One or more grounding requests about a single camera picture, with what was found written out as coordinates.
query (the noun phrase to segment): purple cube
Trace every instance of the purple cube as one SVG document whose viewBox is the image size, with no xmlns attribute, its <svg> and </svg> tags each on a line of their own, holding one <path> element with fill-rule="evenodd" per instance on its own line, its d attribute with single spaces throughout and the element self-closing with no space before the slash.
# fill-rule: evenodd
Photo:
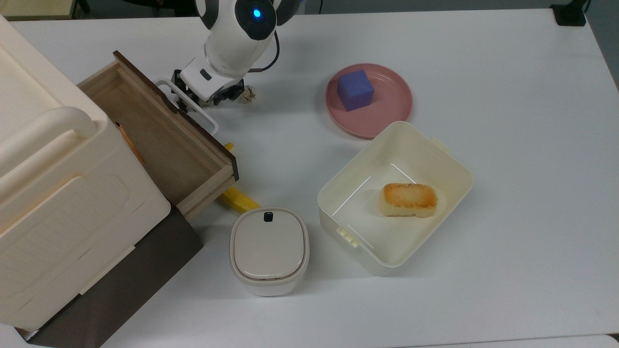
<svg viewBox="0 0 619 348">
<path fill-rule="evenodd" d="M 374 97 L 374 87 L 364 70 L 349 72 L 337 81 L 337 95 L 346 111 L 367 107 Z"/>
</svg>

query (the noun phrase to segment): toasted bread slice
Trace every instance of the toasted bread slice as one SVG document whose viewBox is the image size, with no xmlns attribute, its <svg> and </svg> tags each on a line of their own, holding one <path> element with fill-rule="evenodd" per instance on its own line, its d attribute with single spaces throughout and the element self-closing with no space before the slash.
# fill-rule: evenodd
<svg viewBox="0 0 619 348">
<path fill-rule="evenodd" d="M 385 216 L 428 217 L 434 214 L 436 201 L 428 185 L 391 183 L 383 187 L 380 209 Z"/>
</svg>

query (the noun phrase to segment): wooden drawer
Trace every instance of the wooden drawer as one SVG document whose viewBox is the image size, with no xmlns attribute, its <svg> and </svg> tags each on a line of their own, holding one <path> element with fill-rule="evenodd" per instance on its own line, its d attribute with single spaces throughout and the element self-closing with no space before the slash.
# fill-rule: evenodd
<svg viewBox="0 0 619 348">
<path fill-rule="evenodd" d="M 238 180 L 236 159 L 118 51 L 77 86 L 137 149 L 146 172 L 188 220 Z"/>
</svg>

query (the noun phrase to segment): white plastic container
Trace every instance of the white plastic container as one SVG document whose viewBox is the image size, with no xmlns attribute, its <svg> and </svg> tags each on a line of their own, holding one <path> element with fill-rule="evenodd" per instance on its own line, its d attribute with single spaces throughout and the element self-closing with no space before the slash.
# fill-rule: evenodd
<svg viewBox="0 0 619 348">
<path fill-rule="evenodd" d="M 430 185 L 433 216 L 385 217 L 380 192 L 388 183 Z M 473 176 L 435 139 L 409 123 L 388 126 L 318 194 L 322 227 L 370 273 L 384 276 L 430 237 L 473 186 Z"/>
<path fill-rule="evenodd" d="M 170 211 L 106 114 L 0 16 L 0 323 L 45 324 Z"/>
<path fill-rule="evenodd" d="M 248 290 L 260 296 L 291 291 L 305 273 L 310 243 L 305 224 L 282 208 L 245 212 L 230 235 L 230 266 Z"/>
</svg>

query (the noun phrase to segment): table surface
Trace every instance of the table surface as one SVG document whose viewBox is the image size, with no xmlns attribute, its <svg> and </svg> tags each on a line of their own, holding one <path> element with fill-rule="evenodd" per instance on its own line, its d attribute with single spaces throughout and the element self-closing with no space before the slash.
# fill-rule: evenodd
<svg viewBox="0 0 619 348">
<path fill-rule="evenodd" d="M 197 18 L 14 25 L 75 83 L 114 50 L 149 78 L 170 77 L 208 34 Z M 104 347 L 398 347 L 619 332 L 619 94 L 588 25 L 559 27 L 537 9 L 306 15 L 278 32 L 277 64 L 246 77 L 258 99 L 208 111 L 221 125 L 216 138 L 235 143 L 236 186 L 306 222 L 305 278 L 284 297 L 248 293 L 228 261 L 237 215 L 214 204 L 192 221 L 204 249 Z M 318 191 L 368 144 L 324 105 L 328 80 L 355 63 L 398 72 L 413 93 L 410 122 L 475 177 L 389 277 L 368 274 L 318 220 Z"/>
<path fill-rule="evenodd" d="M 71 19 L 76 0 L 0 0 L 8 20 Z"/>
</svg>

